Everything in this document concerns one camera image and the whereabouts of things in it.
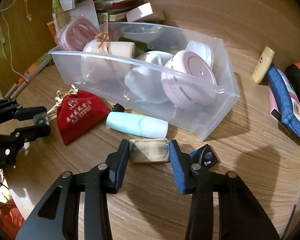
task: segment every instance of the wooden table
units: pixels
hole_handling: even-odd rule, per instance
[[[282,235],[300,192],[300,146],[278,130],[269,116],[268,88],[251,74],[265,45],[275,50],[275,63],[284,69],[300,61],[300,8],[294,0],[150,0],[164,9],[166,24],[223,38],[234,65],[240,99],[204,142],[170,126],[189,153],[209,143],[221,160],[213,171],[236,171],[266,210]],[[54,66],[39,73],[17,98],[23,107],[54,105],[57,90],[67,88]],[[7,122],[8,134],[26,122]],[[110,130],[104,122],[64,146],[56,125],[52,133],[20,152],[15,169],[5,169],[11,194],[26,218],[42,195],[65,170],[85,172],[116,151],[121,139],[135,136]],[[184,239],[191,196],[176,189],[170,164],[127,167],[119,194],[108,196],[114,239]],[[215,197],[215,211],[218,209]],[[300,199],[297,208],[300,217]],[[83,207],[80,207],[80,239]],[[215,219],[217,239],[218,219]]]

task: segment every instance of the silver screw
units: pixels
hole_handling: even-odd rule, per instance
[[[99,170],[104,170],[104,169],[106,169],[107,167],[108,167],[108,165],[105,164],[105,163],[100,163],[100,164],[98,165],[98,169],[99,169]]]
[[[228,176],[232,179],[236,178],[237,177],[237,174],[234,172],[234,171],[229,171],[228,172]]]
[[[197,171],[200,170],[201,165],[199,163],[194,163],[191,165],[191,168]]]
[[[63,178],[68,178],[70,175],[71,175],[71,172],[70,172],[70,171],[64,171],[64,172],[61,174],[61,176],[62,176]]]

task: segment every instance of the red velvet pouch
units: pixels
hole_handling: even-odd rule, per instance
[[[96,95],[80,90],[67,95],[57,109],[57,124],[65,145],[69,145],[104,119],[110,112]]]

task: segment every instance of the yellow lotion bottle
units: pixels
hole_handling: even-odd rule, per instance
[[[273,56],[274,56],[274,51],[270,49],[268,46],[266,46],[252,74],[252,79],[255,83],[257,84],[261,83],[266,73],[268,72],[268,69],[270,68]]]

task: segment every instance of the clear plastic container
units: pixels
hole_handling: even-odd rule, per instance
[[[213,49],[213,69],[216,85],[202,81],[200,78],[181,73],[160,65],[141,60],[112,56],[109,54],[86,53],[80,51],[63,51],[57,46],[49,53],[66,84],[74,84],[76,87],[89,91],[97,96],[119,103],[125,107],[134,109],[143,114],[168,121],[177,127],[190,131],[203,141],[215,129],[226,116],[239,98],[239,89],[234,76],[234,71],[228,52],[222,39],[213,38],[198,32],[184,30],[176,27],[146,24],[146,23],[109,23],[109,36],[111,41],[118,41],[119,37],[126,37],[146,42],[152,50],[165,51],[176,54],[186,48],[189,41],[199,41],[208,44]],[[125,85],[127,71],[143,67],[151,73],[148,79],[136,79],[140,91],[145,93],[157,91],[160,82],[155,85],[151,78],[160,77],[161,73],[167,73],[174,79],[182,80],[197,89],[203,89],[216,94],[215,99],[208,105],[193,107],[176,107],[168,98],[160,103],[149,103],[134,95]]]

